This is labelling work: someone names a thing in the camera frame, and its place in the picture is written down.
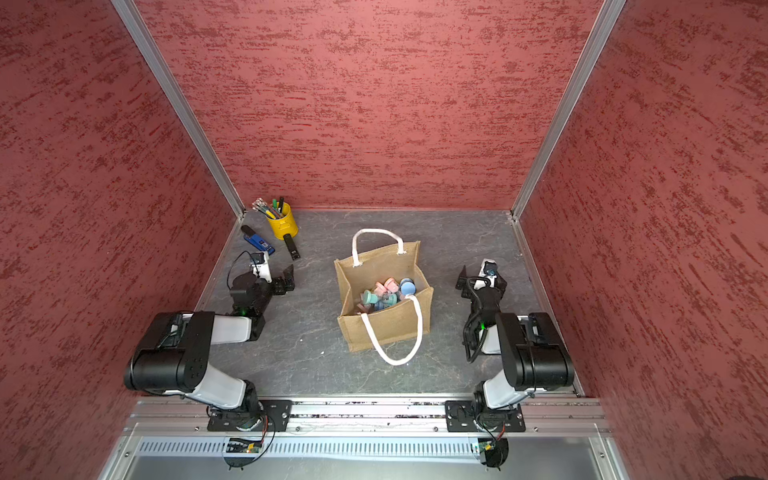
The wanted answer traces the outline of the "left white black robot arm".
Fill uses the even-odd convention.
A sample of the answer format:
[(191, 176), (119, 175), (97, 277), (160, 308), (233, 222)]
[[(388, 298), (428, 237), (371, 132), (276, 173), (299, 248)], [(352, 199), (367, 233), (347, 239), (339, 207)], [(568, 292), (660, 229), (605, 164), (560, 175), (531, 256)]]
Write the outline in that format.
[(292, 401), (260, 399), (253, 382), (212, 366), (209, 356), (213, 345), (257, 341), (272, 297), (294, 289), (293, 266), (272, 280), (252, 272), (233, 281), (230, 315), (212, 311), (157, 314), (126, 367), (126, 388), (205, 405), (211, 432), (286, 431)]

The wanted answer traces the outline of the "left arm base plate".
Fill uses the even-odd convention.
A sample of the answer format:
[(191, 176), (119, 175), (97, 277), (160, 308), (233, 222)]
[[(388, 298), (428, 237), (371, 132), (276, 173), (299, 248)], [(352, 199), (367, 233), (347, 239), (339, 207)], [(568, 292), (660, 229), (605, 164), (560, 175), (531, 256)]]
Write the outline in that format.
[(287, 399), (262, 399), (256, 402), (255, 411), (244, 407), (223, 410), (208, 407), (209, 432), (235, 432), (256, 434), (259, 432), (284, 432), (291, 416), (294, 402)]

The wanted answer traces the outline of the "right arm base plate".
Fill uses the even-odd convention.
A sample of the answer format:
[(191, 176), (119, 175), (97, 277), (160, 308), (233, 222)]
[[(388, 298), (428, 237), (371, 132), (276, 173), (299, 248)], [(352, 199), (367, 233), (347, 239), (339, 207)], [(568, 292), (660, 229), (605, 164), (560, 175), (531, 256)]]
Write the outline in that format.
[(504, 431), (521, 433), (526, 431), (525, 420), (520, 405), (490, 409), (481, 407), (472, 401), (450, 400), (444, 404), (447, 430), (457, 432)]

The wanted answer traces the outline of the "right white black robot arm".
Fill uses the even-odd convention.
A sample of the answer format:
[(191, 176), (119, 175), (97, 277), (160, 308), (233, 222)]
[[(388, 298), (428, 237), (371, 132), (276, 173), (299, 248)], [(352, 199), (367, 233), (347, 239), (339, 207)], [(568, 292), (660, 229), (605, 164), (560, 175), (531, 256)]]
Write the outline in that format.
[(483, 262), (477, 275), (463, 269), (458, 276), (456, 289), (470, 301), (462, 327), (465, 358), (473, 363), (480, 356), (498, 356), (501, 370), (477, 385), (472, 400), (446, 404), (451, 431), (522, 432), (524, 400), (539, 391), (571, 387), (575, 381), (572, 359), (551, 317), (544, 312), (503, 312), (506, 288), (491, 260)]

